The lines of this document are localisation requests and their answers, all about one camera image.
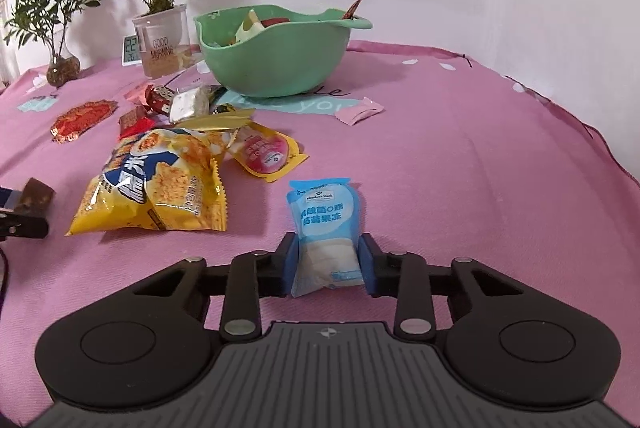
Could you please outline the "nut bar clear wrapper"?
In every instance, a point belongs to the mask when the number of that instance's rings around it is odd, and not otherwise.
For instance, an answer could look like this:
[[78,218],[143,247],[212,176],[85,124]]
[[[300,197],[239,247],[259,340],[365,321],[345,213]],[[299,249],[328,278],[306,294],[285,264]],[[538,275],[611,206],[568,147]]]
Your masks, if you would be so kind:
[[30,178],[21,191],[13,210],[23,216],[44,217],[55,196],[55,191],[44,182]]

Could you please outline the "blue white jelly pouch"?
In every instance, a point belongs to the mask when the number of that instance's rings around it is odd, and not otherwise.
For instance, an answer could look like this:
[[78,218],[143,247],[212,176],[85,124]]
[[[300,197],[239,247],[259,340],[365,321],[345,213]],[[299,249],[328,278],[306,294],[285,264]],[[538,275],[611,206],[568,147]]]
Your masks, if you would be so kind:
[[362,285],[360,200],[350,180],[292,180],[286,199],[299,240],[292,295]]

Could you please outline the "yellow red jelly packet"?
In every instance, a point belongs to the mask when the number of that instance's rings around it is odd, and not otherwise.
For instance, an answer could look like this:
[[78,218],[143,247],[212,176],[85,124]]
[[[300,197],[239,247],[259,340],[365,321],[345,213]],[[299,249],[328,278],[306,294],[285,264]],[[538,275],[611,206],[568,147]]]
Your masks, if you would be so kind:
[[239,128],[229,152],[248,174],[268,183],[283,178],[308,159],[296,140],[257,123]]

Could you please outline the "yellow cracker snack bag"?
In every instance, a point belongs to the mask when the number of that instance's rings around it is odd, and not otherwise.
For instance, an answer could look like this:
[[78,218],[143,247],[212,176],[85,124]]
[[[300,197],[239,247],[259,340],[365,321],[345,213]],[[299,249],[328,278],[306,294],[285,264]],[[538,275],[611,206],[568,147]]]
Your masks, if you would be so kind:
[[89,182],[67,234],[224,231],[228,204],[219,165],[234,139],[232,130],[182,128],[122,139]]

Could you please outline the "gold red stick sachet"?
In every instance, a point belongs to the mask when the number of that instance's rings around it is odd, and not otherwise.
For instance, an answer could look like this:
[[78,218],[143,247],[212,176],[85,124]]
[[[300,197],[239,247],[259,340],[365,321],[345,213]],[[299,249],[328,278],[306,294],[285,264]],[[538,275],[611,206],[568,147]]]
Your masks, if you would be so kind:
[[174,125],[175,128],[192,130],[233,130],[253,122],[254,109],[241,109],[231,112],[209,114],[185,119]]

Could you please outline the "white nougat clear packet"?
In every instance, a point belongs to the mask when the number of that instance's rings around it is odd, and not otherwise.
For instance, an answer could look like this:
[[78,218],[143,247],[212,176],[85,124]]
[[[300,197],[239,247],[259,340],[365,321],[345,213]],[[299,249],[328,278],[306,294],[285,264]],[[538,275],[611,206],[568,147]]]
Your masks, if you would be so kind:
[[195,86],[183,92],[177,92],[169,107],[169,121],[179,123],[209,115],[213,90],[210,86]]

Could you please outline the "small red candy packet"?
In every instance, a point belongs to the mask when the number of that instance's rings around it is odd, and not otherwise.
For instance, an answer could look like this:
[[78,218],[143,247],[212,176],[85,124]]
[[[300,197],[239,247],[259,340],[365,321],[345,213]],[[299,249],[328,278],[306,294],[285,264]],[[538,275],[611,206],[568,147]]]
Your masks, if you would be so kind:
[[149,84],[145,88],[143,105],[155,114],[168,116],[177,92],[166,86]]

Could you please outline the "beige gold long sachet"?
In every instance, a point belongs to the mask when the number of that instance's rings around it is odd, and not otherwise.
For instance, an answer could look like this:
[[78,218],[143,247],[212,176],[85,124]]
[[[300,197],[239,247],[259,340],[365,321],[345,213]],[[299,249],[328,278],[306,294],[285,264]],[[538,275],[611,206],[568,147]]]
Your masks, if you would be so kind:
[[254,9],[251,9],[243,18],[234,34],[235,43],[240,44],[246,42],[250,38],[264,31],[265,25],[262,24]]

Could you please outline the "red long snack bar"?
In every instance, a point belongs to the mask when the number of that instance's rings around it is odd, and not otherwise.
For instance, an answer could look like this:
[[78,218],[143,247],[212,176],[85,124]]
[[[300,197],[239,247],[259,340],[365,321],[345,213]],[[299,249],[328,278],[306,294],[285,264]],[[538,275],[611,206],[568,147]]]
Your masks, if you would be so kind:
[[137,106],[123,114],[119,120],[119,136],[122,140],[127,137],[146,133],[155,126],[155,122],[150,118],[145,107]]

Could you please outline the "dark red drink powder sachet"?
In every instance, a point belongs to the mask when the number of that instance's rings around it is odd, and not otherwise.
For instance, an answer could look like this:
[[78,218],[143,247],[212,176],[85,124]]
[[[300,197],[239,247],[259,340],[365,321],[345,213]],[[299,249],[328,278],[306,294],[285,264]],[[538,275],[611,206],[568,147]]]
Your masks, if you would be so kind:
[[348,9],[344,12],[342,19],[343,20],[352,20],[353,18],[355,18],[355,14],[357,9],[359,8],[360,4],[362,3],[363,0],[355,0],[349,7]]

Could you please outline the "pink patterned tablecloth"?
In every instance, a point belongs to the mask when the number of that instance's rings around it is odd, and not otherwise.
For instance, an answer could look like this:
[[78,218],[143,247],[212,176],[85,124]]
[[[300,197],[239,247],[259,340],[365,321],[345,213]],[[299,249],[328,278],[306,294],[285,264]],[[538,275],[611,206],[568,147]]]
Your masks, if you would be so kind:
[[[49,96],[28,71],[1,97],[1,182],[37,178],[54,190],[50,232],[11,239],[1,315],[1,409],[26,424],[50,403],[35,345],[58,318],[188,257],[228,263],[275,248],[293,228],[288,181],[221,166],[229,203],[224,232],[118,230],[69,235],[90,180],[118,141],[116,116],[59,144],[55,118],[93,100],[129,109],[142,72],[106,61]],[[639,418],[639,188],[600,133],[508,77],[428,49],[352,46],[324,85],[329,95],[370,98],[383,112],[347,126],[331,115],[257,112],[294,138],[306,161],[295,180],[347,177],[360,194],[363,228],[395,253],[432,265],[480,260],[604,322],[622,346],[608,404]]]

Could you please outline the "small pink wrapper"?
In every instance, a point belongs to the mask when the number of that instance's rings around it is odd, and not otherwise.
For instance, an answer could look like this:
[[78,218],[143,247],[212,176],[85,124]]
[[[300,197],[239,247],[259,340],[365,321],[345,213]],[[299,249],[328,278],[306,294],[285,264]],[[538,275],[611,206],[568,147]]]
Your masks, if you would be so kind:
[[383,111],[384,107],[380,103],[364,97],[352,107],[341,107],[340,110],[336,110],[334,116],[343,124],[354,126],[364,119],[381,114]]

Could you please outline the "pink candy packet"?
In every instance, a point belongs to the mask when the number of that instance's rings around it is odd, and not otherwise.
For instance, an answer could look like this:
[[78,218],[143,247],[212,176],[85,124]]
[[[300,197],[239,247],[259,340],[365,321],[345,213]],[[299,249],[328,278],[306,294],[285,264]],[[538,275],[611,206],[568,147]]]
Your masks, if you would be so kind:
[[134,103],[136,106],[145,106],[146,93],[150,86],[152,86],[152,83],[142,83],[133,89],[130,89],[129,92],[126,92],[124,99],[128,102]]

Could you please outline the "digital clock thermometer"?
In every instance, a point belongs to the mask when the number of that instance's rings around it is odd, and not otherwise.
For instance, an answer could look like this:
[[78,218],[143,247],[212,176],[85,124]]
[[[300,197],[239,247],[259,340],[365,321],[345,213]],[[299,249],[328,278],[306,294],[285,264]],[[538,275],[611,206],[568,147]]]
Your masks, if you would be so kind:
[[139,40],[136,34],[122,40],[122,66],[138,66],[142,63]]

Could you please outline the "green plastic bowl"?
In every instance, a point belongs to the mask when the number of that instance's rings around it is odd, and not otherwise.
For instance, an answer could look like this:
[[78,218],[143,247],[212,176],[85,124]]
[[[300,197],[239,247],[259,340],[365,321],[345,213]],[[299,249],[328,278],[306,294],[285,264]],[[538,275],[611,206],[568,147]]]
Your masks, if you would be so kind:
[[[234,34],[254,9],[265,31],[236,44]],[[373,24],[344,10],[300,14],[277,5],[217,9],[194,18],[206,66],[222,86],[252,98],[279,98],[321,85],[342,61],[350,33]]]

